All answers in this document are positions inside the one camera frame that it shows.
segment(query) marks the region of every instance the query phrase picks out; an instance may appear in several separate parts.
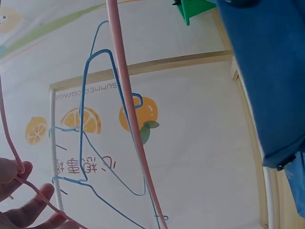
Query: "chinese characters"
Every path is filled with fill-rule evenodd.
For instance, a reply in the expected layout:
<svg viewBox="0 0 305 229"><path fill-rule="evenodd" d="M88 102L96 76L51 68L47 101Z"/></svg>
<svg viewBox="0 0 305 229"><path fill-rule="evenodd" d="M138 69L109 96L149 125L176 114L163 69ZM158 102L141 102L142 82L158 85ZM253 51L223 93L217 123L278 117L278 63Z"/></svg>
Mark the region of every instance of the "chinese characters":
<svg viewBox="0 0 305 229"><path fill-rule="evenodd" d="M99 166L96 162L96 158L95 157L87 157L87 158L83 158L82 159L82 167L84 169L84 172L86 174L89 173L96 173L99 170L102 171L106 171L107 169L115 169L116 166L116 161L113 161L111 156L104 156L103 160L105 161L105 163L103 163L102 166ZM64 167L64 163L60 160L57 160L57 173L63 173L65 170ZM81 172L81 168L80 168L80 164L78 159L75 158L71 158L69 160L67 160L66 162L66 168L68 170L69 174L79 174Z"/></svg>

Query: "hand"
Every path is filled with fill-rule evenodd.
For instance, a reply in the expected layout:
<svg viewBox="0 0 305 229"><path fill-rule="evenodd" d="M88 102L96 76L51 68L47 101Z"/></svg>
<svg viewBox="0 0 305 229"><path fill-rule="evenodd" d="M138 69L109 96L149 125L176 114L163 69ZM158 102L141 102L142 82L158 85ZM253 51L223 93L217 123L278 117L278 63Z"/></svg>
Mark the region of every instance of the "hand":
<svg viewBox="0 0 305 229"><path fill-rule="evenodd" d="M23 162L25 167L24 174L18 176L27 179L33 169L30 162ZM22 184L14 178L18 174L19 166L16 161L0 158L0 202L8 198ZM50 200L54 193L54 187L51 184L45 184L40 191ZM39 196L35 196L27 204L19 209L11 209L6 212L0 212L1 229L23 229L35 222L37 217L46 208L46 204ZM74 222L65 223L66 219L55 213L46 222L33 227L32 229L78 229Z"/></svg>

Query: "white plastic rod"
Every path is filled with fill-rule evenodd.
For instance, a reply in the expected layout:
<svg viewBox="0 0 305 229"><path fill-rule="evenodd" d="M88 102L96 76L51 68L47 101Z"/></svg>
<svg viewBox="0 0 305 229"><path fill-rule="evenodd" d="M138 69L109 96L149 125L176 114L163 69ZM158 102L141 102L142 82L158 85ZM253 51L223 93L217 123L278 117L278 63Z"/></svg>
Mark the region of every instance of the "white plastic rod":
<svg viewBox="0 0 305 229"><path fill-rule="evenodd" d="M55 91L51 90L50 96L50 140L51 140L51 155L52 155L52 169L53 177L57 177L57 158L56 158L56 141L55 141ZM60 211L63 211L63 204L61 198L61 188L59 180L54 179L55 196L57 201L57 207Z"/></svg>

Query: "green object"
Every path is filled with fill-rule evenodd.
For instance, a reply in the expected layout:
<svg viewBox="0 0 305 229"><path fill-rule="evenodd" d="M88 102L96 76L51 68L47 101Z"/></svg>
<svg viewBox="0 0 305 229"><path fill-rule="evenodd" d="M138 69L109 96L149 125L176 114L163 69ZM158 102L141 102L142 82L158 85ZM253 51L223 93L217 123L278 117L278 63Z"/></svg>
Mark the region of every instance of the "green object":
<svg viewBox="0 0 305 229"><path fill-rule="evenodd" d="M190 25L190 18L197 14L208 11L216 7L215 3L206 0L178 0L180 3L176 4L180 13L182 14L186 25Z"/></svg>

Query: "wooden trim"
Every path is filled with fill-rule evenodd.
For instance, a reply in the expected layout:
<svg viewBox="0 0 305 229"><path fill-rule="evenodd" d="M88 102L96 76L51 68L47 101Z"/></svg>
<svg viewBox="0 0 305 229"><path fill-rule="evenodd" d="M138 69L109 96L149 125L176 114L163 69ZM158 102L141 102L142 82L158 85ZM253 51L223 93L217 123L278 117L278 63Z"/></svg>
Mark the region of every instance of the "wooden trim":
<svg viewBox="0 0 305 229"><path fill-rule="evenodd" d="M221 40L223 41L225 50L232 50L232 45L231 45L230 39L228 38L228 34L226 32L226 29L224 27L224 24L223 24L223 21L221 19L218 9L213 8L213 9L211 9L211 11L212 11L213 20L218 29Z"/></svg>
<svg viewBox="0 0 305 229"><path fill-rule="evenodd" d="M180 68L204 63L230 61L233 51L206 52L200 54L172 57L156 61L136 63L128 66L129 75L155 72L160 70ZM113 79L112 69L88 74L87 84ZM60 81L50 85L50 90L62 91L73 87L81 86L82 76Z"/></svg>
<svg viewBox="0 0 305 229"><path fill-rule="evenodd" d="M262 227L264 227L264 225L268 225L268 207L267 207L267 195L266 195L266 188L265 188L261 152L260 152L259 142L258 142L258 139L256 136L256 129L255 129L255 125L253 122L251 110L250 110L250 107L249 107L249 104L247 101L247 97L245 95L244 88L243 88L240 77L237 77L236 83L237 83L237 88L238 88L238 91L239 91L239 94L240 94L240 97L242 100L244 114L245 114L245 117L247 120L249 134L250 134L251 143L252 143L253 158L254 158L257 187L258 187L260 223L261 223Z"/></svg>
<svg viewBox="0 0 305 229"><path fill-rule="evenodd" d="M274 215L274 228L280 229L281 227L281 215L280 215L280 194L277 181L278 172L276 169L270 169L272 202L273 202L273 215Z"/></svg>
<svg viewBox="0 0 305 229"><path fill-rule="evenodd" d="M235 56L232 58L232 64L231 64L231 77L232 80L236 81L238 77L238 70L237 70L237 62Z"/></svg>

